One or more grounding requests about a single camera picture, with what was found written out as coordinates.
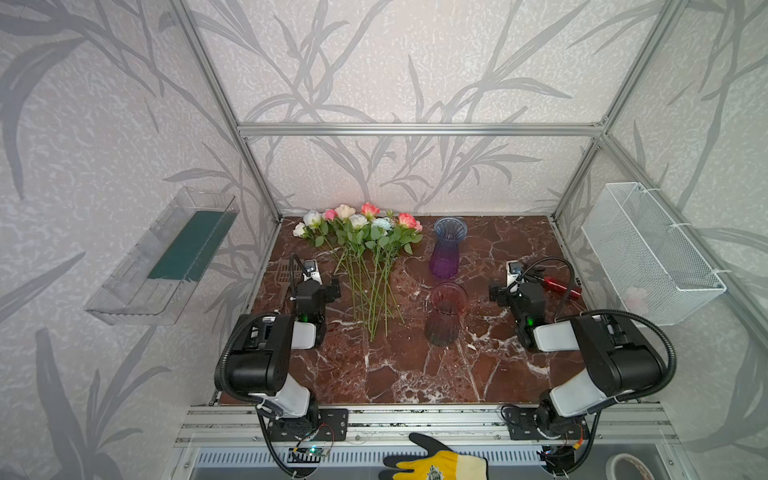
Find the dark red glass vase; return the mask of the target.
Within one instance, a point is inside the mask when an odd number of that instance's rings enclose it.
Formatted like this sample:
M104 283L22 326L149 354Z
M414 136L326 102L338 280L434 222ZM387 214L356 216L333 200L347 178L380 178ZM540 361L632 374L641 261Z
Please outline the dark red glass vase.
M469 305L468 294L461 285L443 282L432 289L429 301L425 338L434 346L450 346L459 336L461 319Z

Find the peach cream artificial flower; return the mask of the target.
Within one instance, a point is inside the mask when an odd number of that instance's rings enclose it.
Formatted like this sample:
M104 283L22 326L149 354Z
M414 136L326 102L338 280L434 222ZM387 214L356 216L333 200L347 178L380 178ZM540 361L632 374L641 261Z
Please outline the peach cream artificial flower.
M343 265L350 283L354 317L364 321L364 280L363 260L369 240L369 219L358 213L353 207L342 204L335 210L335 228L337 243L343 248L340 263Z

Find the red pink artificial rose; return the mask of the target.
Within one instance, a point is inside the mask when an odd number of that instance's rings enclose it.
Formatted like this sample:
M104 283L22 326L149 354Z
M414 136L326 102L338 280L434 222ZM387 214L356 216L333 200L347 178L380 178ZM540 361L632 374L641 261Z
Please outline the red pink artificial rose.
M390 234L389 249L391 252L390 267L387 274L387 310L386 316L392 316L392 310L389 305L389 297L391 296L390 276L394 267L395 261L399 258L401 253L412 255L414 246L421 242L423 235L423 227L421 222L417 220L413 215L409 213L400 213L395 215L389 211L386 216L392 219L393 229Z

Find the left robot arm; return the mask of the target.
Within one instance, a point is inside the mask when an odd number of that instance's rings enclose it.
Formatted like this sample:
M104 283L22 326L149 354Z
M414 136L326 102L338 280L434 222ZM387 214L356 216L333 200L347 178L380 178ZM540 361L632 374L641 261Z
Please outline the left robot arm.
M294 287L293 310L239 317L217 363L217 390L252 404L278 423L313 430L319 408L313 392L291 374L294 350L320 347L327 332L326 306L341 297L339 281L328 285L308 278Z

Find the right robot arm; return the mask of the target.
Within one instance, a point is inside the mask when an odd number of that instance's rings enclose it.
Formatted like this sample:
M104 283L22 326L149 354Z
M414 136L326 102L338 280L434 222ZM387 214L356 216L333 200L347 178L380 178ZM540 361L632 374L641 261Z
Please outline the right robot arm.
M536 283L489 286L489 300L512 313L520 344L536 353L578 352L584 368L540 396L536 407L506 404L501 415L516 438L560 439L586 417L663 390L677 370L669 337L653 322L614 309L545 319L546 296Z

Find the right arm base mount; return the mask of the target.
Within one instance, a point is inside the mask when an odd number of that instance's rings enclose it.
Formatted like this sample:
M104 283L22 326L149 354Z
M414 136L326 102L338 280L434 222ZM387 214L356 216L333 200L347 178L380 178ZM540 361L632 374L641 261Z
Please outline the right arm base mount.
M553 407L505 404L500 409L512 440L583 441L589 436L585 416L563 417Z

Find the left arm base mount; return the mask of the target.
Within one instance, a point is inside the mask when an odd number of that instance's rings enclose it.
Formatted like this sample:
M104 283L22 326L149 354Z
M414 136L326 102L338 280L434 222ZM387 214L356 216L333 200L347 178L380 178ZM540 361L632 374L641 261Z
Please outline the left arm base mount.
M300 418L270 420L267 432L271 441L288 442L309 438L312 441L344 441L349 426L346 408L319 408Z

